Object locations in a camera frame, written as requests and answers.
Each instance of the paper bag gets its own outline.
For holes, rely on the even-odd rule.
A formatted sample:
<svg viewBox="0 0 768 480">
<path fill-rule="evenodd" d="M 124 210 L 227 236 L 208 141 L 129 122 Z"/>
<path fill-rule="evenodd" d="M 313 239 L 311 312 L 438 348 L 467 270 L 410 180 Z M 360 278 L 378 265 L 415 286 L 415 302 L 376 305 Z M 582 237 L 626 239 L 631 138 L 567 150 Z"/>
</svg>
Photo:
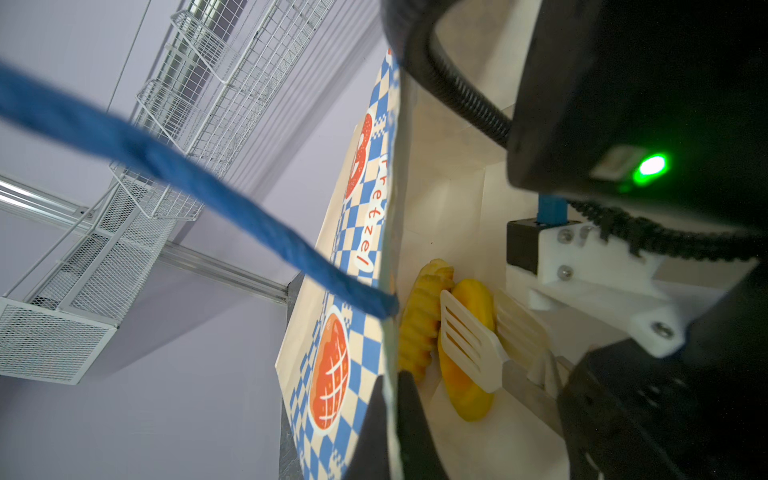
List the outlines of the paper bag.
<svg viewBox="0 0 768 480">
<path fill-rule="evenodd" d="M 386 257 L 397 257 L 389 225 L 389 163 L 399 106 L 399 69 L 388 52 L 336 182 L 316 249 L 358 281 L 394 291 Z M 304 478 L 344 475 L 355 451 L 376 377 L 389 367 L 382 342 L 396 327 L 304 280 L 276 362 Z M 397 448 L 390 451 L 399 454 Z"/>
</svg>

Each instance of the slotted spatula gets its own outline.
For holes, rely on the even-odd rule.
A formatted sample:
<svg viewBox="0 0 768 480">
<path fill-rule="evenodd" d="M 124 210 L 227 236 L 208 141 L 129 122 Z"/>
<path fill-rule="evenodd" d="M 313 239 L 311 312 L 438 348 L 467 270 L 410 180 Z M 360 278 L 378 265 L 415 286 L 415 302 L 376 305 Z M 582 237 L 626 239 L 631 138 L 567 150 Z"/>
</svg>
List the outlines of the slotted spatula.
<svg viewBox="0 0 768 480">
<path fill-rule="evenodd" d="M 511 360 L 495 333 L 485 327 L 451 293 L 440 293 L 442 325 L 440 338 L 445 353 L 488 393 L 503 388 L 541 421 L 562 436 L 562 426 L 554 397 L 561 388 L 552 352 L 544 357 L 546 377 L 554 395 L 528 379 L 525 368 Z"/>
</svg>

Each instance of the wire mesh shelf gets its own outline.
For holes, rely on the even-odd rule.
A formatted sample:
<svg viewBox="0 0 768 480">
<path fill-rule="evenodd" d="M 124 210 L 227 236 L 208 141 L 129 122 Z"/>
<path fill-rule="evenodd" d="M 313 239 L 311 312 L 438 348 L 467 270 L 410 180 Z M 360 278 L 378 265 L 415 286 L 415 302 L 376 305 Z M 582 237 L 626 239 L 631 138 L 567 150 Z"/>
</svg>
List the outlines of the wire mesh shelf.
<svg viewBox="0 0 768 480">
<path fill-rule="evenodd" d="M 241 21 L 244 0 L 193 2 L 171 17 L 176 35 L 137 96 L 134 123 L 223 177 L 333 2 L 272 0 L 255 24 Z M 202 203 L 190 195 L 112 169 L 147 217 L 195 220 L 200 213 Z"/>
<path fill-rule="evenodd" d="M 0 374 L 79 382 L 144 287 L 176 222 L 147 218 L 121 188 L 104 198 L 94 223 L 23 300 L 9 296 L 43 259 L 0 298 Z"/>
</svg>

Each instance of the lavender wall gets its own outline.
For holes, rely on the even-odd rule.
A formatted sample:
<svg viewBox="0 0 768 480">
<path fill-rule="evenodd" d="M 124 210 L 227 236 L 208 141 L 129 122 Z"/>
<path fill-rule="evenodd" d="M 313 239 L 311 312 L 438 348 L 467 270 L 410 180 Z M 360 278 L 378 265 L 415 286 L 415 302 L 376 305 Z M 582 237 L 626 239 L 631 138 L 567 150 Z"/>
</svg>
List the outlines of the lavender wall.
<svg viewBox="0 0 768 480">
<path fill-rule="evenodd" d="M 0 478 L 276 478 L 285 319 L 156 265 L 80 385 L 0 377 Z"/>
<path fill-rule="evenodd" d="M 0 2 L 0 61 L 102 108 L 117 86 L 110 112 L 127 118 L 179 2 Z M 1 121 L 0 144 L 0 172 L 78 204 L 96 201 L 111 180 L 106 162 Z"/>
</svg>

